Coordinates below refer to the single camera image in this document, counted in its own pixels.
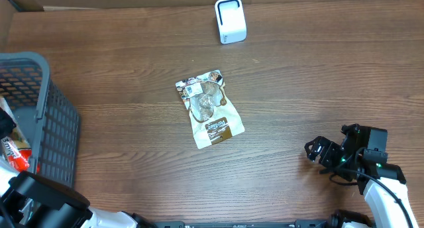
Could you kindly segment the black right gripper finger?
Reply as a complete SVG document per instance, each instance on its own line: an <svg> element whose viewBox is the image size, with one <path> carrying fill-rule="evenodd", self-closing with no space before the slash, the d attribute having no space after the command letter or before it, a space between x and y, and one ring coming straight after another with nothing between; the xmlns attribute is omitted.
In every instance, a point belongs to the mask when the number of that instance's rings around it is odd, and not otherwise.
<svg viewBox="0 0 424 228"><path fill-rule="evenodd" d="M316 142L307 142L305 144L304 149L310 161L315 161L316 157L319 155L318 148L319 145Z"/></svg>
<svg viewBox="0 0 424 228"><path fill-rule="evenodd" d="M311 148L328 148L331 145L331 141L325 137L318 136L312 141Z"/></svg>

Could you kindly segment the beige brown snack pouch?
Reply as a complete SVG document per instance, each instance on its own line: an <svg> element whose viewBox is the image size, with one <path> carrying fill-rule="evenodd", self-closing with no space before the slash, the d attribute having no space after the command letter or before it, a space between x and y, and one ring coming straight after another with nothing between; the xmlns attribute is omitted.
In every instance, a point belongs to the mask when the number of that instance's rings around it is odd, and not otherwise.
<svg viewBox="0 0 424 228"><path fill-rule="evenodd" d="M176 89L187 109L198 149L245 132L239 113L225 95L225 81L219 70L178 81Z"/></svg>

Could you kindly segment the orange spaghetti pasta pack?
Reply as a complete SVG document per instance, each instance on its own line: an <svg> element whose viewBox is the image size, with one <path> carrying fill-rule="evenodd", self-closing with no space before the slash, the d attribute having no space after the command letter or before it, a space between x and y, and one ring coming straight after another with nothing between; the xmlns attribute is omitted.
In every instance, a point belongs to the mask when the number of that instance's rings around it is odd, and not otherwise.
<svg viewBox="0 0 424 228"><path fill-rule="evenodd" d="M19 172L29 171L32 148L3 96L1 96L1 148L5 160L14 169Z"/></svg>

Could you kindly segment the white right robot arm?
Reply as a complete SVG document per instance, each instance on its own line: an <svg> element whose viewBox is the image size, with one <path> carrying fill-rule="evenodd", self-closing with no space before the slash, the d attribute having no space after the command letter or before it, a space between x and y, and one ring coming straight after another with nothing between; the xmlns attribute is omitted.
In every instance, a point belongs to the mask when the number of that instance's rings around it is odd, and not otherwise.
<svg viewBox="0 0 424 228"><path fill-rule="evenodd" d="M417 227L410 206L406 178L398 165L387 163L380 136L347 135L341 144L316 137L305 144L307 158L324 167L322 174L345 180L341 186L357 186L374 221L361 214L340 211L329 222L333 227Z"/></svg>

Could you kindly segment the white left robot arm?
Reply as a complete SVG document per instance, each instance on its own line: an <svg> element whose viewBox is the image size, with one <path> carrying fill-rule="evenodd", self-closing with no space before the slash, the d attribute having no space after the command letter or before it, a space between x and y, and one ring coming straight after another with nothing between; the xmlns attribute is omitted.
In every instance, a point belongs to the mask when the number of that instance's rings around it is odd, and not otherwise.
<svg viewBox="0 0 424 228"><path fill-rule="evenodd" d="M90 207L72 188L1 160L2 227L155 227L136 213Z"/></svg>

